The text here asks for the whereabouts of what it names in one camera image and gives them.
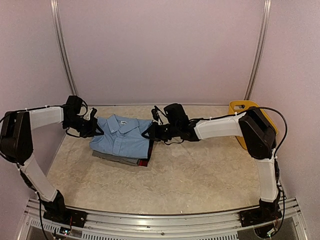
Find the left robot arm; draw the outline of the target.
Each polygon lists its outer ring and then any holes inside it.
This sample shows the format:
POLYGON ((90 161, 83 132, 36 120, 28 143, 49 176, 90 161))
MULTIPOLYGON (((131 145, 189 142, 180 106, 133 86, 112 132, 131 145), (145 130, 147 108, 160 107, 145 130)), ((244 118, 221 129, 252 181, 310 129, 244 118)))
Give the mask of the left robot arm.
POLYGON ((61 124, 66 131, 74 129, 79 138, 92 138, 103 135, 95 117, 97 109, 86 110, 85 101, 70 95, 63 105, 51 105, 8 111, 0 120, 0 155, 15 164, 25 184, 35 191, 39 204, 44 207, 43 219, 83 228, 87 212, 70 209, 65 205, 64 196, 47 179, 34 155, 32 131, 52 124, 61 124))

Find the grey denim shirt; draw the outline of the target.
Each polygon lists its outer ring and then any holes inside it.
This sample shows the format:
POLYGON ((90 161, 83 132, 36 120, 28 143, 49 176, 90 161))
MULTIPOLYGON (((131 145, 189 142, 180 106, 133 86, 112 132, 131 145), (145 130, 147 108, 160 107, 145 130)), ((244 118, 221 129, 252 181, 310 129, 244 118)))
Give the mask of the grey denim shirt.
POLYGON ((129 166, 138 166, 140 163, 139 158, 129 158, 129 157, 124 157, 124 156, 116 156, 116 155, 111 155, 111 154, 106 154, 98 151, 93 151, 92 152, 93 157, 101 158, 107 161, 111 162, 117 162, 129 166))

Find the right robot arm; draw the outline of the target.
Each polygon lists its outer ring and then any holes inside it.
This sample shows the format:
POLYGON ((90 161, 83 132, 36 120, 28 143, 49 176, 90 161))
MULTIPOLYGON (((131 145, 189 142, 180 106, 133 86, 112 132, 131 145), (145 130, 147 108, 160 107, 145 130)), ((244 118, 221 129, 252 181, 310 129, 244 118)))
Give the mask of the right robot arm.
POLYGON ((239 213, 242 227, 283 220, 280 209, 279 148, 276 129, 264 115, 262 107, 251 106, 240 112, 219 117, 188 118, 179 103, 163 110, 152 109, 153 122, 141 135, 156 142, 168 142, 179 137, 183 142, 199 142, 215 137, 241 137, 248 154, 255 160, 260 182, 259 206, 239 213))

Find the red black plaid shirt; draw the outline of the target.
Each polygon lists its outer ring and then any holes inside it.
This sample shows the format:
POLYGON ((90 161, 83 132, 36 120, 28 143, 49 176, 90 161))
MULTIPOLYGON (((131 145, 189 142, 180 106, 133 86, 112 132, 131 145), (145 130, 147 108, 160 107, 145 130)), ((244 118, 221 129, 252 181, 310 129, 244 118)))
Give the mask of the red black plaid shirt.
POLYGON ((139 167, 147 167, 148 163, 151 159, 152 151, 153 151, 153 146, 154 146, 154 141, 150 140, 149 141, 149 146, 148 146, 148 151, 147 151, 147 158, 140 158, 138 166, 139 167))

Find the light blue long sleeve shirt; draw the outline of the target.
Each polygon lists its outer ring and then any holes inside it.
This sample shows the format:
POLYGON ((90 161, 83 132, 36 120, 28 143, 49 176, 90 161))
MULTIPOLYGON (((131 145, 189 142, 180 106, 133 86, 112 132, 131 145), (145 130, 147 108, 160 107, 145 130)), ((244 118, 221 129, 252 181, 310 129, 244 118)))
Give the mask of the light blue long sleeve shirt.
POLYGON ((92 138, 89 146, 92 150, 126 158, 146 159, 150 140, 142 133, 152 124, 150 119, 128 118, 111 115, 98 117, 97 124, 104 134, 92 138))

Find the yellow plastic basket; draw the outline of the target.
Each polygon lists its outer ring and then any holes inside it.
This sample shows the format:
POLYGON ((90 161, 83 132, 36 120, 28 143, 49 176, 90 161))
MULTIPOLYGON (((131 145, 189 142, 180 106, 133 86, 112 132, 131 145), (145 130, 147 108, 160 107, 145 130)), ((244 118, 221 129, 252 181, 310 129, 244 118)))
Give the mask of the yellow plastic basket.
MULTIPOLYGON (((235 113, 241 113, 245 110, 248 110, 250 107, 259 107, 259 105, 256 102, 251 100, 234 100, 229 103, 228 114, 231 115, 235 113)), ((270 122, 270 124, 273 126, 273 128, 275 129, 275 134, 277 135, 279 133, 279 130, 276 127, 273 120, 269 117, 269 115, 265 112, 264 109, 262 109, 261 112, 263 113, 265 118, 270 122)), ((240 136, 236 136, 236 139, 238 140, 241 147, 247 150, 245 139, 240 136)))

